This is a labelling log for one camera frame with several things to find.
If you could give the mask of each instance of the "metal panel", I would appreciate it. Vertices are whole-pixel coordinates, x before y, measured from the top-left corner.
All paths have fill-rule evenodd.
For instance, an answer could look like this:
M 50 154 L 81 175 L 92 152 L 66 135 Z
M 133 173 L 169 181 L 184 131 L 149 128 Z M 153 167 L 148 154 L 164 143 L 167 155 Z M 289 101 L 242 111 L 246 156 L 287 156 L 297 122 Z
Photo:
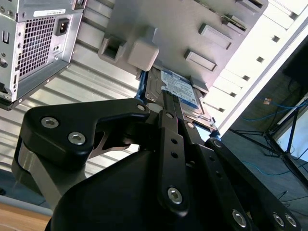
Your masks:
M 112 9 L 89 0 L 70 67 L 12 111 L 0 110 L 0 168 L 10 171 L 24 113 L 32 107 L 132 98 L 138 81 L 135 76 L 102 61 L 97 50 L 104 37 Z M 90 159 L 86 175 L 91 176 L 138 149 L 106 153 Z

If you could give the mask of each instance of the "power supply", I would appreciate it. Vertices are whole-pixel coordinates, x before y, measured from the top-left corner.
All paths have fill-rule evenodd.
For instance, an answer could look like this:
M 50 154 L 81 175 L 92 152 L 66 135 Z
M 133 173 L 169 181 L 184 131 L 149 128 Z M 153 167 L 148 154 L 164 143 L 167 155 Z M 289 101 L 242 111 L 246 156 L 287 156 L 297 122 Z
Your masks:
M 71 61 L 86 0 L 0 2 L 0 107 L 11 110 Z

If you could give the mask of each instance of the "white plastic tab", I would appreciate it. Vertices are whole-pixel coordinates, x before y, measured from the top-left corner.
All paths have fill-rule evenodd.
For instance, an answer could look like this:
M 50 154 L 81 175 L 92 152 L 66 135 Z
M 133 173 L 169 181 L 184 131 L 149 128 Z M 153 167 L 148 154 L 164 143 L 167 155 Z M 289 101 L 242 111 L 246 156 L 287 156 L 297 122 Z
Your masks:
M 195 64 L 198 64 L 202 67 L 204 67 L 205 69 L 209 70 L 209 71 L 214 71 L 216 64 L 207 60 L 205 57 L 200 56 L 199 54 L 196 54 L 190 50 L 188 50 L 185 54 L 185 59 L 188 62 L 193 62 Z
M 232 39 L 225 36 L 224 34 L 220 33 L 219 31 L 215 30 L 209 25 L 206 25 L 205 23 L 202 24 L 200 30 L 200 35 L 203 35 L 208 40 L 216 43 L 217 45 L 221 46 L 224 49 L 228 49 L 229 46 L 232 43 Z

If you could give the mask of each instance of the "metal frame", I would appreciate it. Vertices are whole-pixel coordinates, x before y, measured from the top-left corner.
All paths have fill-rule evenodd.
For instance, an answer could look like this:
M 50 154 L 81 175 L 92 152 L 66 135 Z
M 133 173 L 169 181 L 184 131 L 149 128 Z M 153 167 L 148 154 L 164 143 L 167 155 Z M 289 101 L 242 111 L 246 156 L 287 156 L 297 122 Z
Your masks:
M 281 124 L 279 124 L 276 128 L 274 128 L 273 131 L 268 131 L 268 132 L 259 132 L 259 131 L 241 131 L 241 130 L 233 130 L 229 129 L 229 131 L 233 132 L 234 134 L 251 141 L 252 143 L 269 150 L 270 152 L 274 153 L 277 155 L 277 157 L 281 158 L 284 163 L 287 165 L 288 169 L 296 176 L 296 178 L 299 180 L 299 183 L 304 186 L 305 190 L 308 191 L 308 178 L 303 174 L 303 172 L 298 168 L 298 166 L 295 164 L 295 161 L 291 157 L 291 147 L 292 147 L 292 141 L 293 141 L 293 136 L 294 136 L 294 131 L 296 127 L 296 122 L 297 122 L 297 116 L 300 108 L 296 108 Z M 288 142 L 288 147 L 287 150 L 284 151 L 279 144 L 274 140 L 273 135 L 278 131 L 279 128 L 283 127 L 285 123 L 287 123 L 291 118 L 293 118 L 292 121 L 292 128 L 291 128 L 291 133 L 290 133 L 290 138 Z M 263 136 L 265 139 L 270 141 L 270 147 L 267 147 L 263 145 L 260 142 L 257 142 L 256 140 L 246 136 L 246 135 L 258 135 L 258 136 Z

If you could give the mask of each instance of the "black metal bracket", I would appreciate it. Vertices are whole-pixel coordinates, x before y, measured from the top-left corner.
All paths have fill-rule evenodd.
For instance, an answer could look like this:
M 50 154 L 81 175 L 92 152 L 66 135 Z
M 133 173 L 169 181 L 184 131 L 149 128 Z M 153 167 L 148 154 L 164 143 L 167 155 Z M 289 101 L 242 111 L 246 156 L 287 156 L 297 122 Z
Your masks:
M 78 172 L 99 153 L 140 145 L 137 153 L 66 191 L 49 231 L 301 230 L 290 211 L 221 142 L 204 144 L 195 125 L 179 115 L 178 99 L 163 93 L 163 102 L 159 113 L 135 99 L 37 107 L 26 113 L 19 143 L 61 171 Z M 47 117 L 58 125 L 43 125 Z M 83 143 L 72 143 L 72 132 L 82 134 Z

